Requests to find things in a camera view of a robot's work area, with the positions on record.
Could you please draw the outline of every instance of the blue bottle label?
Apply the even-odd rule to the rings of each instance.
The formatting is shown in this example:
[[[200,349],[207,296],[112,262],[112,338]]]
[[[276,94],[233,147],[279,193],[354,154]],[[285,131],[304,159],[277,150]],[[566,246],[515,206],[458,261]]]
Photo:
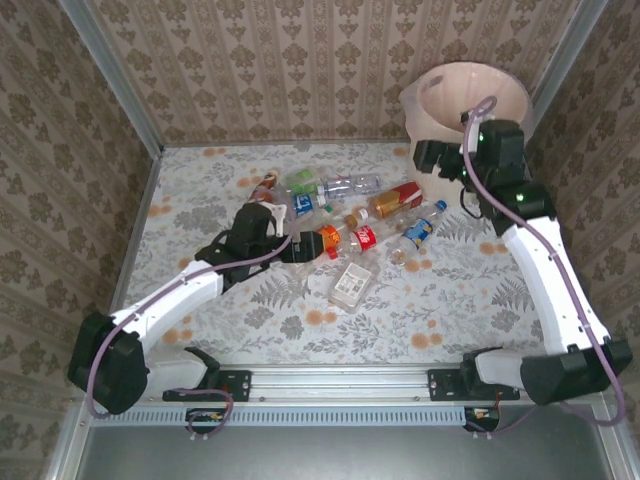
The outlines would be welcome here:
[[[416,248],[420,248],[422,242],[427,239],[431,232],[433,232],[433,225],[431,222],[421,218],[411,227],[407,228],[402,236],[411,240]]]
[[[303,195],[296,195],[293,197],[293,208],[296,209],[296,215],[298,216],[313,210],[311,195],[305,193]]]

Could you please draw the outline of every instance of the wall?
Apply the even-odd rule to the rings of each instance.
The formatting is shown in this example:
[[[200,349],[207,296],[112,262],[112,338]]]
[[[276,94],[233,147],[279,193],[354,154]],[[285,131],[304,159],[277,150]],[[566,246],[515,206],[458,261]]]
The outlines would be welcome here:
[[[610,1],[528,149],[594,308],[640,358],[640,9]],[[623,375],[640,438],[640,371]]]
[[[532,92],[578,0],[89,0],[169,145],[404,138],[400,91],[488,62]]]
[[[0,1],[0,478],[37,478],[150,159],[55,1]]]

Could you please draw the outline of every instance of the floor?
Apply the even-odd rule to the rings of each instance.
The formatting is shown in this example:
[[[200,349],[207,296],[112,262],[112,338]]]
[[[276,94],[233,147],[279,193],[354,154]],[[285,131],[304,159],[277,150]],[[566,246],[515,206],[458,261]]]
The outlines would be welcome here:
[[[166,150],[127,301],[184,268],[230,225],[269,169],[376,172],[391,188],[406,180],[407,150],[404,143]],[[364,200],[349,199],[345,208]],[[356,314],[326,298],[340,260],[317,260],[309,276],[278,265],[192,312],[157,348],[196,345],[223,364],[457,362],[483,347],[542,350],[531,297],[487,221],[451,205],[417,260],[397,267],[380,251],[382,273]]]
[[[503,407],[505,420],[522,407]],[[560,407],[491,440],[462,427],[94,428],[78,479],[607,480],[597,431]]]

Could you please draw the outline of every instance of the cable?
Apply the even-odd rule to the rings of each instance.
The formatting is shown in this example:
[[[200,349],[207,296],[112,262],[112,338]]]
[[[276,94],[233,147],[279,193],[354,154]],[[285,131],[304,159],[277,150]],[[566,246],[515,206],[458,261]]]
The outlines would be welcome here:
[[[274,197],[282,201],[282,203],[287,204],[286,199],[279,192],[275,190],[269,190],[269,191],[272,194],[274,194]],[[94,357],[93,362],[91,363],[91,368],[89,369],[89,378],[87,380],[87,394],[85,396],[85,405],[87,406],[87,410],[89,411],[92,417],[101,420],[101,419],[109,418],[111,416],[109,413],[100,413],[96,410],[94,400],[93,400],[93,392],[96,384],[96,376],[98,375],[98,368],[100,367],[102,358],[104,357],[104,354],[106,353],[107,349],[111,345],[111,342],[113,341],[113,339],[124,329],[124,327],[126,327],[131,322],[139,318],[141,315],[144,314],[144,312],[149,307],[153,306],[156,302],[160,301],[161,299],[169,295],[171,292],[173,292],[177,288],[184,285],[186,282],[195,280],[196,278],[211,272],[219,272],[220,270],[226,270],[228,268],[244,267],[247,265],[260,264],[265,260],[269,260],[270,258],[273,258],[279,255],[280,252],[282,252],[289,245],[289,243],[291,243],[291,240],[293,240],[293,235],[295,234],[295,228],[294,228],[295,217],[293,215],[293,210],[291,208],[287,208],[287,210],[289,210],[289,221],[291,222],[289,235],[287,235],[287,238],[285,239],[284,243],[280,245],[278,248],[276,248],[273,252],[263,255],[261,257],[251,258],[249,260],[241,260],[238,262],[230,262],[230,263],[225,263],[223,265],[204,268],[198,272],[194,272],[187,275],[186,277],[184,277],[184,279],[176,280],[175,282],[167,285],[164,289],[160,290],[156,295],[151,297],[145,303],[143,303],[140,307],[138,307],[135,311],[133,311],[129,316],[127,316],[121,323],[116,325],[114,329],[109,332],[109,334],[106,336],[102,344],[100,344],[100,348],[98,348],[98,351],[96,352],[96,356]]]
[[[187,390],[185,388],[177,388],[173,391],[176,393],[184,394],[184,395],[220,395],[227,400],[227,411],[222,417],[222,420],[220,420],[220,423],[218,423],[218,425],[213,430],[211,430],[210,432],[207,432],[206,434],[196,433],[196,431],[193,429],[193,422],[195,421],[195,419],[203,415],[206,415],[206,413],[199,411],[199,412],[193,412],[191,414],[191,416],[189,417],[189,423],[187,424],[187,430],[189,430],[189,433],[191,433],[192,438],[194,438],[195,435],[200,435],[202,437],[204,437],[205,435],[207,436],[215,435],[216,433],[220,432],[220,430],[222,430],[225,424],[229,421],[229,418],[231,418],[231,414],[233,413],[234,401],[233,401],[233,397],[229,392],[225,392],[224,390],[218,390],[216,388],[206,388],[202,390]]]
[[[536,405],[534,405],[533,407],[531,407],[529,410],[527,410],[527,412],[522,415],[518,420],[516,420],[513,423],[510,423],[509,425],[507,425],[506,427],[502,427],[502,428],[496,428],[496,430],[494,430],[493,432],[487,432],[484,428],[482,428],[480,425],[478,425],[477,423],[474,423],[470,420],[467,420],[467,425],[471,425],[473,428],[475,428],[476,430],[479,430],[479,432],[474,432],[478,435],[484,435],[485,437],[492,437],[493,435],[500,435],[501,433],[507,433],[510,432],[511,430],[513,430],[514,428],[516,428],[518,425],[520,425],[521,423],[523,423],[527,418],[529,418],[531,416],[531,414],[533,412],[536,411]]]
[[[584,331],[587,334],[587,337],[589,338],[589,341],[591,342],[591,345],[593,346],[596,352],[596,355],[600,360],[600,363],[602,364],[602,368],[604,369],[607,377],[609,378],[609,381],[611,382],[611,386],[615,391],[618,411],[616,412],[615,417],[613,417],[610,420],[598,420],[591,416],[585,416],[582,412],[578,411],[571,405],[567,405],[566,408],[571,410],[576,415],[582,417],[584,420],[587,420],[589,423],[592,423],[600,427],[612,427],[614,425],[617,425],[624,419],[624,415],[625,415],[624,393],[622,391],[620,382],[618,381],[615,373],[613,372],[613,369],[611,368],[611,365],[609,365],[609,362],[607,361],[607,357],[605,356],[605,353],[602,350],[600,343],[598,343],[598,339],[596,338],[596,336],[593,334],[593,331],[591,330],[591,325],[589,324],[589,320],[587,319],[584,309],[582,308],[582,304],[580,303],[578,294],[571,282],[571,279],[569,278],[569,274],[567,272],[567,269],[564,266],[564,263],[560,259],[558,252],[556,252],[556,250],[553,248],[553,245],[551,245],[551,243],[540,232],[538,232],[535,228],[529,225],[523,218],[513,213],[506,206],[500,203],[493,195],[491,195],[489,191],[484,187],[484,185],[482,185],[482,183],[478,179],[478,176],[476,175],[476,172],[473,170],[471,157],[469,156],[469,139],[471,136],[471,125],[473,125],[476,118],[480,116],[484,116],[487,113],[489,113],[491,110],[493,110],[493,108],[496,106],[497,103],[498,103],[498,99],[495,96],[487,97],[484,100],[482,100],[469,114],[469,121],[467,122],[467,125],[465,127],[464,138],[462,141],[462,156],[464,158],[465,167],[467,168],[467,173],[471,178],[471,181],[475,185],[478,193],[481,194],[497,210],[499,210],[505,216],[511,219],[514,223],[516,223],[517,225],[519,225],[520,227],[526,229],[529,233],[531,233],[531,235],[533,235],[547,249],[547,251],[549,252],[549,259],[553,260],[556,266],[558,267],[560,276],[562,277],[562,280],[564,281],[564,284],[567,287],[567,291],[569,292],[571,301],[578,313],[578,319],[580,320],[580,323],[582,324],[582,327],[584,328]]]
[[[480,220],[482,218],[482,213],[480,213],[479,215],[472,213],[467,206],[464,204],[464,192],[465,192],[465,187],[462,187],[462,190],[460,190],[460,206],[462,207],[462,209],[467,212],[467,214],[471,217],[474,218],[476,220]]]

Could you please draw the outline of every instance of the patterned tablecloth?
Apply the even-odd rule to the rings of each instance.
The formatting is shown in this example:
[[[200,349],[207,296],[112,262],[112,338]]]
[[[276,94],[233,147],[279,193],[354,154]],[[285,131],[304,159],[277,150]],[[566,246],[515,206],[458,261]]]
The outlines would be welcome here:
[[[378,172],[393,187],[406,180],[407,148],[367,143],[168,149],[127,301],[168,281],[228,228],[270,168]],[[347,210],[364,204],[363,198],[349,200]],[[527,287],[489,222],[452,205],[417,259],[398,267],[381,255],[380,262],[381,274],[356,314],[327,301],[342,261],[319,259],[308,278],[276,264],[192,312],[157,348],[196,345],[224,364],[457,362],[482,347],[542,351]]]

